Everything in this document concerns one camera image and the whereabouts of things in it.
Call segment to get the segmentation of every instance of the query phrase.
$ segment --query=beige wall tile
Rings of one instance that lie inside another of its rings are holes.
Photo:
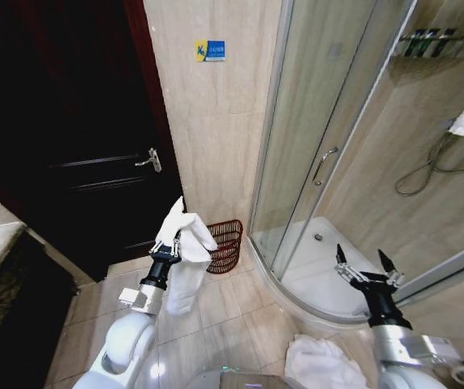
[[[281,0],[144,1],[187,207],[248,222]],[[195,61],[197,39],[226,60]]]
[[[202,331],[158,346],[159,363],[165,367],[161,389],[182,389],[208,366]]]
[[[198,293],[203,328],[225,322],[241,314],[230,279],[205,284]]]
[[[260,368],[242,316],[205,328],[203,335],[211,367],[227,365],[245,370]]]
[[[262,366],[286,356],[288,344],[293,340],[294,333],[280,306],[272,304],[243,317]]]
[[[262,113],[170,118],[187,209],[206,224],[247,225]]]

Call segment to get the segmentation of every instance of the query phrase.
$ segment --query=beige floor tile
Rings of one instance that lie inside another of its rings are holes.
[[[245,370],[260,368],[242,316],[205,328],[203,335],[212,368],[224,365]]]
[[[245,271],[230,277],[234,286],[235,295],[238,298],[239,308],[242,313],[258,310],[263,306],[274,303],[268,288],[257,275],[256,270]]]
[[[203,332],[183,336],[158,346],[161,389],[184,388],[197,374],[208,367]]]
[[[88,370],[101,350],[105,334],[113,321],[114,314],[111,313],[64,327],[48,383],[56,383]]]
[[[288,343],[293,340],[294,333],[280,306],[272,304],[245,314],[243,317],[262,366],[279,361],[286,356]]]
[[[365,375],[368,387],[377,387],[378,369],[376,367],[371,330],[336,334],[329,338],[338,345],[349,359],[355,360]]]
[[[282,377],[284,375],[284,364],[284,359],[275,361],[274,363],[270,363],[269,365],[261,367],[261,373],[269,375],[278,375]]]
[[[149,255],[147,257],[140,257],[126,262],[114,263],[108,268],[108,277],[120,276],[137,270],[149,269],[152,264],[153,259]]]
[[[205,284],[198,293],[203,328],[225,322],[241,314],[230,279]]]
[[[54,385],[51,386],[51,389],[72,389],[75,383],[79,381],[79,378],[81,376],[82,374],[77,374],[77,375],[74,375],[73,377],[63,379],[62,381],[59,381],[58,383],[54,383]]]
[[[254,269],[254,263],[252,261],[252,258],[250,257],[250,253],[248,252],[247,248],[244,247],[245,244],[246,243],[242,242],[242,247],[239,251],[238,264],[235,265],[235,267],[231,271],[229,271],[231,276]]]
[[[197,299],[188,314],[172,315],[163,307],[158,315],[158,342],[160,344],[169,342],[181,336],[197,332],[201,328],[200,308]]]
[[[213,274],[213,273],[209,273],[208,271],[206,271],[205,276],[203,277],[203,284],[208,284],[209,282],[223,280],[229,277],[230,277],[229,273]]]
[[[125,287],[138,288],[143,273],[134,271],[121,276],[107,277],[98,284],[81,287],[79,295],[72,301],[71,313],[68,315],[69,323],[80,323],[125,308],[118,301],[118,296]]]
[[[145,358],[142,370],[136,378],[136,389],[158,389],[160,387],[160,377],[165,371],[160,367],[158,361],[158,347],[155,346]]]

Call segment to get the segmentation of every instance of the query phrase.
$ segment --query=wastebasket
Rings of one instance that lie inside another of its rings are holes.
[[[213,274],[226,273],[239,261],[239,249],[243,225],[239,220],[229,220],[207,226],[217,243],[217,250],[210,251],[212,262],[207,271]]]

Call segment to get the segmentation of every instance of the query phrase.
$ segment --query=door lever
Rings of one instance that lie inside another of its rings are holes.
[[[155,172],[161,172],[160,158],[158,158],[157,151],[152,147],[149,149],[149,159],[142,160],[141,162],[135,162],[135,166],[144,166],[148,163],[153,163],[153,168]]]
[[[329,156],[331,156],[332,154],[334,154],[336,152],[338,152],[338,147],[335,146],[331,150],[326,152],[322,156],[322,158],[320,158],[319,165],[316,167],[315,175],[313,176],[313,185],[315,185],[315,186],[321,186],[322,185],[322,181],[317,181],[316,176],[319,173],[320,168],[322,168],[322,165],[324,164],[324,161],[327,160],[329,158]]]

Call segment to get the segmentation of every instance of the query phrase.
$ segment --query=sign on wall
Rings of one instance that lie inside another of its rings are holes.
[[[197,40],[194,47],[197,62],[225,61],[225,41]]]

